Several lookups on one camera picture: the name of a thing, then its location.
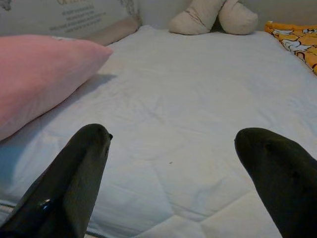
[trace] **cartoon print fabric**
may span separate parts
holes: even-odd
[[[317,25],[296,26],[267,22],[265,31],[277,38],[317,75]]]

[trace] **pillow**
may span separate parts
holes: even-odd
[[[139,18],[130,16],[103,30],[84,37],[83,39],[107,46],[135,33],[140,26],[141,20]]]
[[[0,140],[55,107],[95,74],[112,50],[50,36],[0,37]]]
[[[183,35],[210,32],[225,0],[193,0],[190,6],[169,23],[169,31]]]
[[[225,32],[248,35],[258,25],[258,15],[243,6],[239,0],[227,0],[219,12],[219,21]]]

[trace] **quilted mattress cover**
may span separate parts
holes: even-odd
[[[101,123],[114,138],[89,231],[280,238],[234,138],[264,127],[316,156],[313,73],[265,32],[181,36],[144,26],[111,47],[98,75],[0,143],[0,203],[16,204],[81,126]]]

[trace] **white sheet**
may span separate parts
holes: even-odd
[[[0,143],[14,204],[88,123],[114,135],[89,230],[108,238],[280,238],[234,149],[264,127],[317,155],[317,78],[269,34],[142,27],[99,75]]]

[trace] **bed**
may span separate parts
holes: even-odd
[[[233,140],[263,127],[316,155],[316,76],[260,31],[142,26],[109,47],[97,75],[0,142],[0,204],[14,206],[79,128],[100,123],[113,139],[90,233],[280,238]]]

